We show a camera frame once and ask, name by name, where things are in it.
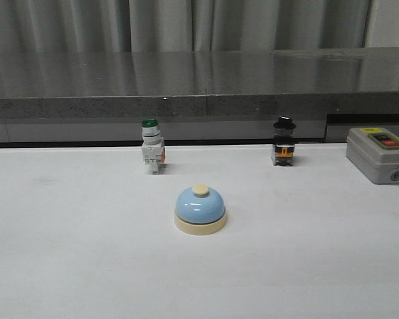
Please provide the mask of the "grey stone counter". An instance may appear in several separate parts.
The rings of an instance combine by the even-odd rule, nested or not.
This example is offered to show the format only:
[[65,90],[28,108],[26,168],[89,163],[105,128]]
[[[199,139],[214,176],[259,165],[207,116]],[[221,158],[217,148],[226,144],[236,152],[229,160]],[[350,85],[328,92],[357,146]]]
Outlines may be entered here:
[[170,145],[298,142],[349,129],[399,135],[399,48],[0,54],[0,146],[131,146],[159,122]]

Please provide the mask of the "grey curtain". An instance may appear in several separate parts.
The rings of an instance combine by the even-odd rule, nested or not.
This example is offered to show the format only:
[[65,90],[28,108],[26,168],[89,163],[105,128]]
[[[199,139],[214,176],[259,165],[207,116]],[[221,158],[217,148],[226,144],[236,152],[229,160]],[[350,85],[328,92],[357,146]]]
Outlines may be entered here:
[[399,47],[399,1],[0,1],[0,53]]

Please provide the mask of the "blue and cream desk bell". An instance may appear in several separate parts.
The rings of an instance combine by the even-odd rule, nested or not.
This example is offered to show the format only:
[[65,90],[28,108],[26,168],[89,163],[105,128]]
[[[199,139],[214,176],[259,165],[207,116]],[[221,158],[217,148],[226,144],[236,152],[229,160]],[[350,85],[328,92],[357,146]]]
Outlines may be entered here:
[[175,226],[189,235],[210,235],[227,222],[222,196],[213,188],[199,183],[183,190],[176,199]]

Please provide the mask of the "grey on-off switch box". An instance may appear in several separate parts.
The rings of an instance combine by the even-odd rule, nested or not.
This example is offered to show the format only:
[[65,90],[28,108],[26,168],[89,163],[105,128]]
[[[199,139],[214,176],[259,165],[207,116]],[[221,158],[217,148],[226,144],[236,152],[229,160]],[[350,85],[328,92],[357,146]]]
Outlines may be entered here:
[[399,137],[386,128],[351,128],[347,158],[373,183],[399,185]]

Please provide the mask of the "black selector switch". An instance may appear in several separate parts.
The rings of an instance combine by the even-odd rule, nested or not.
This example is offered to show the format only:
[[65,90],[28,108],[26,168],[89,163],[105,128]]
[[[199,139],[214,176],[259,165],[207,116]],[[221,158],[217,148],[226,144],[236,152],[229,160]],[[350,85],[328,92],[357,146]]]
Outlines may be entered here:
[[273,124],[274,137],[271,159],[273,165],[292,166],[295,152],[293,134],[297,126],[292,118],[278,117]]

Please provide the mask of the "green pushbutton switch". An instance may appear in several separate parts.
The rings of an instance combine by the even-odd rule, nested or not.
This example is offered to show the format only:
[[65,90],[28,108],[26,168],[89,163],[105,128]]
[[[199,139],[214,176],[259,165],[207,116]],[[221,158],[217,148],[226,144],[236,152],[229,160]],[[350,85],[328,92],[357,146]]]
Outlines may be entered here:
[[166,159],[164,138],[160,133],[157,119],[142,120],[141,134],[143,143],[141,146],[142,157],[145,165],[148,165],[151,173],[158,174],[160,166]]

